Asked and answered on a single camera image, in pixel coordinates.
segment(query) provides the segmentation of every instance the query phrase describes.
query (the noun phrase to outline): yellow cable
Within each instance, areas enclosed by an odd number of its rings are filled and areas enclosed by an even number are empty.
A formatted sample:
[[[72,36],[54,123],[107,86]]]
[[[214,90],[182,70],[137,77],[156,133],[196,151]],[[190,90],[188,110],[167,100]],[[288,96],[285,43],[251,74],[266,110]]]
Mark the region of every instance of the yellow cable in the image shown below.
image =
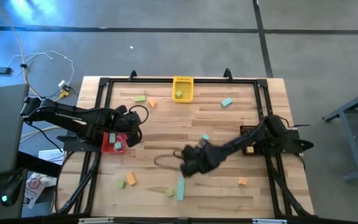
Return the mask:
[[[24,60],[24,52],[23,52],[23,46],[22,46],[22,43],[20,42],[20,39],[19,39],[19,36],[17,35],[17,32],[15,30],[15,28],[13,27],[12,23],[11,23],[11,20],[8,18],[8,16],[6,15],[5,11],[0,7],[0,12],[1,14],[5,17],[5,20],[6,22],[10,25],[10,27],[12,28],[13,30],[13,33],[15,33],[15,36],[16,36],[16,39],[19,43],[19,47],[20,47],[20,52],[22,54],[22,63],[25,63],[25,60]],[[39,96],[38,93],[30,86],[29,82],[27,81],[27,70],[24,69],[22,67],[22,71],[23,71],[23,78],[24,78],[24,82],[26,84],[28,84],[30,90],[36,95],[36,96]]]

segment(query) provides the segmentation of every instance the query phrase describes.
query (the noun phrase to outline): light blue block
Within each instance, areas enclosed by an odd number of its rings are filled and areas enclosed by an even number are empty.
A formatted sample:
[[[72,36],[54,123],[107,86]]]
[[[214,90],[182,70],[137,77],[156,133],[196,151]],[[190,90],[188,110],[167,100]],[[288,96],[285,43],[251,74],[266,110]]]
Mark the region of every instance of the light blue block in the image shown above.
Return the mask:
[[[202,135],[202,138],[203,138],[204,140],[208,140],[208,139],[209,139],[209,136],[208,136],[207,134],[203,134],[203,135]]]
[[[115,143],[115,144],[114,144],[114,148],[115,148],[115,150],[120,151],[120,150],[122,149],[121,142]]]
[[[185,180],[178,178],[177,200],[183,201],[184,198],[185,198]]]
[[[110,133],[109,134],[109,143],[115,143],[116,142],[116,133]]]
[[[223,107],[227,107],[229,104],[231,104],[233,102],[233,100],[231,98],[227,98],[224,101],[222,101],[222,106]]]

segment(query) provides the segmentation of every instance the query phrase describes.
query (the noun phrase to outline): red basket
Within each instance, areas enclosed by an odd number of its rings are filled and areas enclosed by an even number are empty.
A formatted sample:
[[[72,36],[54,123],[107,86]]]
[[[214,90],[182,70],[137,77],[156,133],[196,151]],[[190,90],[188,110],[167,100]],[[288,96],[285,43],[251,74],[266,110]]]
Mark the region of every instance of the red basket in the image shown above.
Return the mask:
[[[102,153],[123,153],[127,149],[127,135],[123,133],[116,134],[116,142],[121,142],[122,150],[117,151],[114,148],[115,143],[109,143],[109,133],[103,134],[103,142],[102,142]]]

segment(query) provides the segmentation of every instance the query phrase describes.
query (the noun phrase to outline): yellow basket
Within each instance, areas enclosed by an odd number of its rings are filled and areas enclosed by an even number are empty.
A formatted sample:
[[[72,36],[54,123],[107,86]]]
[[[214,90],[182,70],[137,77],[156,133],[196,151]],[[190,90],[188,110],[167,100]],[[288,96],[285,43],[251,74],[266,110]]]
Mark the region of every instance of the yellow basket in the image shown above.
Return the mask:
[[[177,103],[190,103],[193,100],[193,77],[173,77],[172,99]],[[180,90],[183,95],[177,98],[176,92]]]

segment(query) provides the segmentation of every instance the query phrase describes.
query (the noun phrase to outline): orange block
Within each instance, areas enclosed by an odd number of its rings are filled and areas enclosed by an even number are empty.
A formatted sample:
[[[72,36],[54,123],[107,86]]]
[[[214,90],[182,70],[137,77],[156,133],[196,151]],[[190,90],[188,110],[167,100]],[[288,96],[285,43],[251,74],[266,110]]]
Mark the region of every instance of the orange block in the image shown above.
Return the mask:
[[[131,186],[136,184],[134,173],[132,173],[132,172],[127,173],[127,181],[128,181],[128,184]]]
[[[248,179],[240,177],[239,179],[239,185],[245,186],[248,184]]]
[[[149,100],[149,103],[150,103],[150,106],[151,106],[152,108],[155,107],[155,101],[154,101],[154,100]]]
[[[254,147],[248,146],[246,152],[247,152],[247,154],[253,154],[254,153]]]

